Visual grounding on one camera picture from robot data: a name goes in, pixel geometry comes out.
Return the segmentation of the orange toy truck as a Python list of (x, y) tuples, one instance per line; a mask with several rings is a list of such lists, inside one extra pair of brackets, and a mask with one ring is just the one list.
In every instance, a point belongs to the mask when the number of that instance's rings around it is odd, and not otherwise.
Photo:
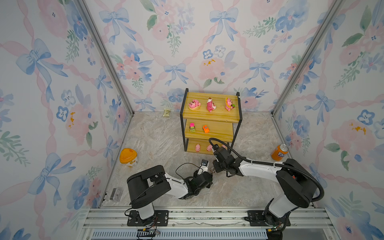
[(210, 129), (209, 129), (209, 127), (207, 126), (207, 125), (203, 125), (203, 131), (204, 131), (204, 133), (209, 133), (210, 132)]

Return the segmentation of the pink green toy car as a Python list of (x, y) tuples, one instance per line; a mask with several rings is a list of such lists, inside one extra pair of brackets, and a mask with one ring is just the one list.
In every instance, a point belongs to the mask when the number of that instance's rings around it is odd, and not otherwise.
[(196, 127), (194, 123), (190, 123), (190, 132), (194, 133), (196, 131)]

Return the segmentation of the pink bear sunflower toy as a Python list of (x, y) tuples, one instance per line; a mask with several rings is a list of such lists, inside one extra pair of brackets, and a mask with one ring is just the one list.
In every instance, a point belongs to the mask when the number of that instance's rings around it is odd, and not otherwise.
[(230, 98), (226, 98), (226, 110), (230, 112), (232, 109), (234, 109), (236, 105), (233, 103), (233, 101)]

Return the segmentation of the pink bear cream toy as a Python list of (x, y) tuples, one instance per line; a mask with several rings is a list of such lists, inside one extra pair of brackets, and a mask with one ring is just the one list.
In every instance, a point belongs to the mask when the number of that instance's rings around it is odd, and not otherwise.
[(208, 98), (208, 101), (207, 101), (207, 110), (208, 110), (208, 112), (211, 113), (216, 108), (217, 107), (216, 107), (215, 103), (213, 102), (213, 99), (212, 98)]

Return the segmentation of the pink bear donut toy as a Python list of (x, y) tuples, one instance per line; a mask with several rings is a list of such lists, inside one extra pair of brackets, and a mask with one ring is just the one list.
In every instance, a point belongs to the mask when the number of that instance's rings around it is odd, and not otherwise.
[(188, 108), (191, 110), (191, 111), (197, 111), (199, 110), (201, 107), (201, 103), (198, 101), (198, 100), (192, 100), (189, 104), (188, 104)]

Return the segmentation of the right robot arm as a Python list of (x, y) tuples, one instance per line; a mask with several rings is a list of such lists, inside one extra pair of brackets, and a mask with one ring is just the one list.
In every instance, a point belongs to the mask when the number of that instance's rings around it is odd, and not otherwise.
[(217, 145), (213, 150), (216, 157), (213, 164), (217, 173), (225, 171), (227, 177), (257, 177), (280, 185), (283, 193), (267, 204), (263, 212), (265, 217), (279, 220), (293, 210), (307, 208), (318, 199), (314, 195), (320, 189), (320, 183), (293, 159), (275, 164), (250, 160), (238, 154), (235, 158), (226, 148)]

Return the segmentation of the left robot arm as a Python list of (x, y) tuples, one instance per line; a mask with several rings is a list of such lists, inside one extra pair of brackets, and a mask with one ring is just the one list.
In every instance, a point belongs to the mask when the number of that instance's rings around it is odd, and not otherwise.
[(208, 172), (206, 164), (199, 166), (193, 176), (184, 179), (170, 176), (162, 165), (144, 170), (127, 179), (132, 211), (139, 214), (142, 221), (155, 216), (153, 202), (163, 195), (188, 200), (197, 196), (202, 189), (210, 188), (212, 184), (213, 175)]

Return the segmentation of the wooden three-tier shelf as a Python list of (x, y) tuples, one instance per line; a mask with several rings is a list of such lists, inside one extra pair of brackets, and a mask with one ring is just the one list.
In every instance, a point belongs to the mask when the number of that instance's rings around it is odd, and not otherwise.
[[(217, 107), (211, 113), (207, 110), (208, 98), (212, 98)], [(226, 98), (230, 98), (236, 105), (230, 112), (225, 108)], [(191, 111), (188, 108), (188, 104), (192, 100), (198, 100), (201, 103), (199, 110)], [(221, 146), (222, 144), (214, 140), (209, 142), (210, 138), (219, 139), (233, 147), (243, 120), (240, 92), (236, 92), (235, 95), (219, 95), (190, 92), (186, 88), (180, 109), (180, 120), (185, 152), (212, 154), (212, 151), (207, 151), (207, 146), (214, 144)], [(194, 133), (190, 132), (190, 123), (195, 124), (196, 131)], [(209, 133), (204, 133), (203, 125), (209, 127)], [(201, 146), (199, 152), (195, 150), (196, 144)]]

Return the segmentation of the orange soda can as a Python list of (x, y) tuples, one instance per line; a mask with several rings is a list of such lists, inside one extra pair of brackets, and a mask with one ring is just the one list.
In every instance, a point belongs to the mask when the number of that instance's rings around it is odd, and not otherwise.
[(271, 153), (271, 158), (274, 161), (281, 161), (289, 152), (289, 148), (285, 144), (278, 145), (275, 150)]

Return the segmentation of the small green packet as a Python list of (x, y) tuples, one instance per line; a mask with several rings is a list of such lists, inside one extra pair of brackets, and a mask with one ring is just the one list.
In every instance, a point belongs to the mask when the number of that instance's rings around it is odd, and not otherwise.
[(164, 109), (163, 117), (169, 117), (171, 113), (170, 109)]

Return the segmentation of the orange lid plastic jar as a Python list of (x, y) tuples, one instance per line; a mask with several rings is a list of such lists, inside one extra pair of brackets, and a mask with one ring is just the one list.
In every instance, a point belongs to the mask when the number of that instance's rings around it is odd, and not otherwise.
[(130, 168), (138, 164), (138, 154), (133, 149), (125, 148), (120, 153), (120, 163), (129, 166)]

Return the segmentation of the grey small box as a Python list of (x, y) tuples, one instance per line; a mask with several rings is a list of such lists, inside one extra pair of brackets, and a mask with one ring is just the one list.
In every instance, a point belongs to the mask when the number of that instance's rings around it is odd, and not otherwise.
[(110, 200), (113, 202), (119, 202), (122, 197), (123, 190), (121, 188), (113, 188), (111, 195), (110, 195)]

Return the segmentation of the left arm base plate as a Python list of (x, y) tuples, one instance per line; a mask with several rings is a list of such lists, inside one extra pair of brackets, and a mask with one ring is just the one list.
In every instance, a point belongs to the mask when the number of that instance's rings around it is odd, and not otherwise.
[(128, 227), (166, 227), (169, 221), (169, 211), (155, 210), (154, 215), (143, 220), (136, 210), (130, 211), (128, 215)]

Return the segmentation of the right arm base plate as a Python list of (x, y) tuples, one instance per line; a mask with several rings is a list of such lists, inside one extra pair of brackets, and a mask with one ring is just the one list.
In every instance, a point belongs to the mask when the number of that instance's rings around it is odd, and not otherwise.
[(250, 210), (247, 211), (247, 216), (244, 220), (249, 222), (252, 227), (290, 227), (291, 222), (286, 219), (286, 216), (277, 218), (270, 213), (264, 214), (262, 210)]

